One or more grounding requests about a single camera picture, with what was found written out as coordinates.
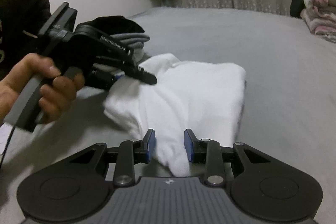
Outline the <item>person left hand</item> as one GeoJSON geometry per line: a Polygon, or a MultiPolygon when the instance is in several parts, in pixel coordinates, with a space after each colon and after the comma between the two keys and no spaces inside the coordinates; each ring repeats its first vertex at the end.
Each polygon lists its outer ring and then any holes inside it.
{"type": "Polygon", "coordinates": [[[74,79],[61,75],[51,58],[29,53],[1,80],[1,120],[12,109],[30,78],[40,74],[52,79],[52,85],[43,85],[39,91],[39,106],[45,113],[42,122],[50,123],[66,112],[77,92],[84,86],[84,77],[78,73],[74,79]]]}

